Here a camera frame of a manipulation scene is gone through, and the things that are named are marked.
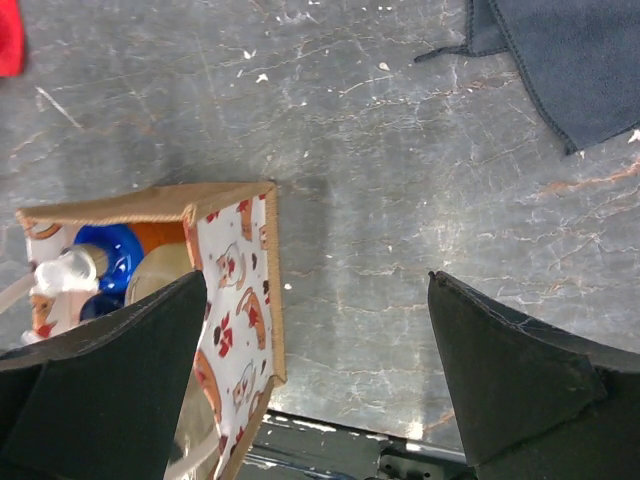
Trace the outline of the printed canvas tote bag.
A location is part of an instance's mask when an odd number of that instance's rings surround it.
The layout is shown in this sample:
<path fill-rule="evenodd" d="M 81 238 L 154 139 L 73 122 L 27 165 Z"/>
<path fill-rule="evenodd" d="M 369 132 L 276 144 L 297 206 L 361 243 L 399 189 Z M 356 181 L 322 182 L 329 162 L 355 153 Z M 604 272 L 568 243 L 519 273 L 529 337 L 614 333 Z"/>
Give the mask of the printed canvas tote bag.
<path fill-rule="evenodd" d="M 78 327 L 83 323 L 79 321 L 83 304 L 104 293 L 46 297 L 34 292 L 35 268 L 71 245 L 81 227 L 182 224 L 193 267 L 189 273 L 201 272 L 206 285 L 204 320 L 191 371 L 214 412 L 219 434 L 218 460 L 204 468 L 203 479 L 233 478 L 273 388 L 286 379 L 274 184 L 152 187 L 100 200 L 23 208 L 17 216 L 31 270 L 2 292 L 1 304 L 10 307 L 21 298 L 30 303 L 32 326 L 21 347 Z"/>

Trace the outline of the clear yellow liquid bottle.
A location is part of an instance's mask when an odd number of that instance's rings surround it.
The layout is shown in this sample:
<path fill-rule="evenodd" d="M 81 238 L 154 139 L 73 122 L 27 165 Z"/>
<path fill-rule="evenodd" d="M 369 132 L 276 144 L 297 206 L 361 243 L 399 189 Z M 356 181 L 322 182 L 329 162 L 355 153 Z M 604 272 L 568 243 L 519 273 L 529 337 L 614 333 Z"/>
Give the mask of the clear yellow liquid bottle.
<path fill-rule="evenodd" d="M 184 243 L 161 245 L 147 254 L 136 268 L 125 293 L 125 304 L 133 304 L 193 270 Z M 187 383 L 174 434 L 165 477 L 203 479 L 206 466 L 218 460 L 219 443 L 214 412 L 195 372 Z"/>

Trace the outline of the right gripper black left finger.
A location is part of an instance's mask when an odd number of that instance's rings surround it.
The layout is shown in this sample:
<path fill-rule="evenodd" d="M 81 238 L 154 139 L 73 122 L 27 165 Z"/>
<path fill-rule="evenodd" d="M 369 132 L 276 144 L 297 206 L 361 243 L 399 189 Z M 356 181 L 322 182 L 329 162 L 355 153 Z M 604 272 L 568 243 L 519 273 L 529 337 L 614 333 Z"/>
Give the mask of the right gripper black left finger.
<path fill-rule="evenodd" d="M 163 478 L 205 307 L 193 271 L 2 354 L 2 478 Z"/>

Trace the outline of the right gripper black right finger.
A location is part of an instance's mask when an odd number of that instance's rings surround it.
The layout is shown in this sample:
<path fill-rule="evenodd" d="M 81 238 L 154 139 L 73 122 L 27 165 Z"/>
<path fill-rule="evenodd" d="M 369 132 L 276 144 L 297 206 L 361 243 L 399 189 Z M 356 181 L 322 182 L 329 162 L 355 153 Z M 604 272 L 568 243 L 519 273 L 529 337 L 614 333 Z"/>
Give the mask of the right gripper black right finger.
<path fill-rule="evenodd" d="M 428 307 L 467 463 L 480 479 L 635 479 L 639 357 L 438 271 Z"/>

